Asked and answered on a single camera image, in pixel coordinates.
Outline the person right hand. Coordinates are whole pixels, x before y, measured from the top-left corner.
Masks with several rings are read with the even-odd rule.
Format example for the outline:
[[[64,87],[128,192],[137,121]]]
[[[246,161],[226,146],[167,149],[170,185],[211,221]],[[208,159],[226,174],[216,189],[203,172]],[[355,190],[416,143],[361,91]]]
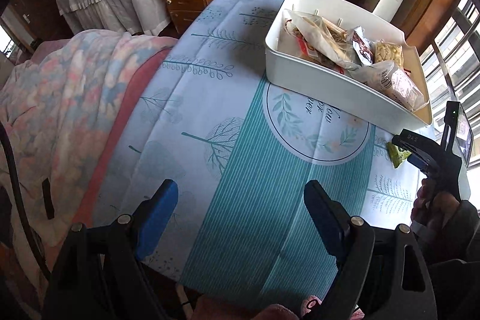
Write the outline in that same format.
[[[433,179],[422,179],[411,212],[412,222],[439,232],[455,214],[460,202],[448,192],[436,192]]]

